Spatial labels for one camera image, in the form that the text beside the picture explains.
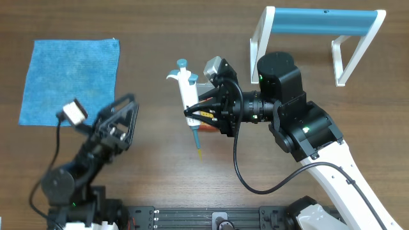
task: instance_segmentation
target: wooden table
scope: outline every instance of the wooden table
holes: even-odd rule
[[[55,128],[18,126],[33,40],[105,39],[121,42],[116,96],[135,93],[140,103],[134,143],[98,175],[107,195],[129,205],[258,207],[287,205],[309,195],[331,204],[303,173],[270,195],[248,192],[233,169],[233,139],[200,134],[201,164],[182,113],[177,83],[165,80],[185,58],[201,74],[214,56],[226,58],[244,91],[250,85],[249,38],[267,5],[299,8],[385,9],[380,32],[346,87],[336,88],[332,36],[274,35],[268,51],[290,52],[309,100],[337,123],[353,157],[383,205],[409,228],[409,1],[20,1],[0,3],[0,216],[3,229],[45,229],[28,206],[29,191],[55,148]],[[343,45],[349,58],[357,40]],[[61,130],[57,164],[73,158],[85,137]],[[274,143],[267,124],[244,124],[238,161],[251,186],[266,189],[300,165]],[[38,192],[35,203],[47,202]]]

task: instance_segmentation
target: white stand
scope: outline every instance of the white stand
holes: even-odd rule
[[[329,162],[342,169],[353,179],[365,194],[373,208],[381,218],[387,229],[402,229],[383,207],[371,187],[358,170],[352,159],[348,145],[333,142],[318,151],[320,157],[313,160],[308,157],[301,161],[302,165],[315,162]],[[317,166],[308,169],[314,178],[324,188],[337,210],[344,218],[350,229],[381,229],[379,223],[367,207],[364,200],[352,185],[347,184],[346,178],[336,169],[329,166]]]
[[[349,38],[349,36],[340,36],[336,40],[331,42],[332,46],[332,58],[334,61],[334,74],[336,78],[336,86],[345,86],[345,82],[350,77],[352,71],[357,66],[359,60],[364,55],[372,39],[375,37],[383,20],[386,16],[385,10],[377,10],[378,15],[373,22],[371,28],[369,29],[367,35],[362,36],[355,52],[352,55],[351,60],[343,69],[343,62],[341,58],[341,44]],[[270,38],[270,33],[272,32],[273,21],[274,21],[275,7],[267,6],[260,20],[257,24],[257,28],[250,39],[250,71],[251,71],[251,84],[258,84],[258,71],[257,62],[265,55],[268,39]]]

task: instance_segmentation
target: wire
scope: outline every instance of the wire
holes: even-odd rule
[[[268,190],[260,191],[260,190],[256,190],[256,189],[250,187],[250,185],[248,185],[244,181],[242,175],[240,174],[240,171],[238,170],[238,164],[237,164],[237,140],[238,140],[238,133],[239,133],[239,129],[240,129],[240,123],[242,122],[242,119],[243,119],[243,108],[244,108],[243,92],[240,89],[237,82],[235,82],[235,81],[233,81],[231,79],[228,79],[228,78],[224,78],[223,81],[225,81],[225,82],[227,81],[232,86],[235,87],[235,89],[236,89],[236,91],[238,93],[239,99],[240,99],[240,115],[238,116],[238,119],[237,119],[236,134],[235,134],[235,140],[234,140],[234,143],[233,143],[233,163],[235,165],[235,171],[236,171],[236,174],[238,176],[238,179],[240,180],[240,182],[244,185],[244,187],[247,190],[249,190],[250,192],[255,193],[255,194],[261,194],[261,195],[270,194],[272,192],[275,192],[279,188],[281,188],[283,185],[285,185],[287,182],[289,182],[291,179],[293,179],[296,175],[304,172],[307,169],[310,169],[310,168],[316,167],[316,166],[320,166],[320,165],[329,166],[329,167],[332,167],[332,168],[338,170],[347,179],[348,184],[352,184],[352,186],[355,188],[355,190],[358,192],[358,194],[361,196],[361,198],[364,200],[364,202],[368,206],[369,210],[371,211],[371,213],[375,217],[376,221],[378,221],[381,228],[386,229],[385,225],[383,224],[381,218],[379,217],[379,215],[377,214],[377,212],[373,208],[372,204],[369,202],[369,200],[367,199],[365,194],[361,191],[361,189],[358,187],[358,185],[355,183],[355,181],[345,171],[343,171],[340,167],[336,166],[335,164],[329,163],[329,162],[316,162],[316,163],[311,163],[309,165],[305,165],[305,166],[297,169],[295,172],[291,173],[289,176],[287,176],[284,180],[282,180],[276,186],[274,186],[274,187],[272,187],[272,188],[270,188]]]
[[[49,164],[47,170],[45,171],[44,176],[47,175],[47,174],[50,172],[50,170],[52,169],[52,166],[53,166],[54,163],[56,162],[56,159],[57,159],[57,156],[58,156],[58,152],[59,152],[59,128],[60,128],[60,126],[61,126],[61,119],[59,118],[59,119],[58,119],[58,124],[57,124],[57,144],[56,144],[56,152],[55,152],[54,157],[52,158],[51,163]],[[29,203],[30,207],[31,207],[37,214],[39,214],[40,216],[42,216],[45,220],[48,220],[48,221],[52,222],[55,226],[58,227],[58,229],[63,230],[63,228],[62,228],[55,220],[52,220],[48,215],[46,215],[44,212],[40,211],[40,210],[34,205],[34,203],[33,203],[33,197],[34,197],[35,192],[36,192],[37,189],[38,189],[38,186],[39,186],[40,183],[41,183],[41,179],[42,179],[42,178],[40,178],[40,179],[36,182],[36,184],[34,185],[32,191],[31,191],[31,193],[30,193],[28,203]]]

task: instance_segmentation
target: blue towel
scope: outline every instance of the blue towel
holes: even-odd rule
[[[56,126],[56,113],[74,98],[92,124],[114,101],[119,57],[120,41],[114,39],[35,41],[19,124]]]

